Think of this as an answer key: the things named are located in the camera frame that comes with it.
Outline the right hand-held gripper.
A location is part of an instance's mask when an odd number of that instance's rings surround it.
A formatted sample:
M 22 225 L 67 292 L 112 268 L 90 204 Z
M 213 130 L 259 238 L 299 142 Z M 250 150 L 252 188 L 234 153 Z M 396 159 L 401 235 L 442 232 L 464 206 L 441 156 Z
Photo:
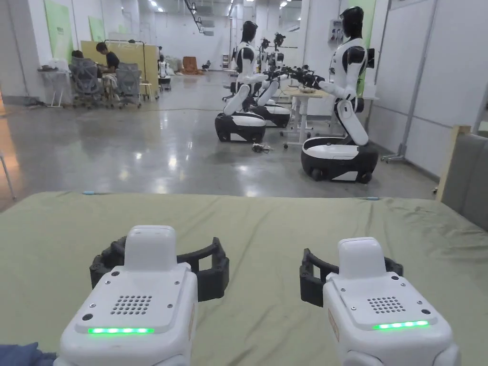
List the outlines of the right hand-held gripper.
M 304 249 L 303 302 L 326 310 L 343 366 L 458 366 L 449 323 L 371 237 L 338 243 L 339 267 Z

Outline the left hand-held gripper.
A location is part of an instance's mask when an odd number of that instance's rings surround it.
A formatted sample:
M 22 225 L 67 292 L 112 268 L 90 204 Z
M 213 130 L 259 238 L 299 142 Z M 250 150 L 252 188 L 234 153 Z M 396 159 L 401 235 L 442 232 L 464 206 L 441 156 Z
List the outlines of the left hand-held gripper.
M 211 267 L 201 270 L 207 257 Z M 218 237 L 176 256 L 172 227 L 139 225 L 94 258 L 90 278 L 93 290 L 61 335 L 57 365 L 188 366 L 197 300 L 224 296 L 230 260 Z

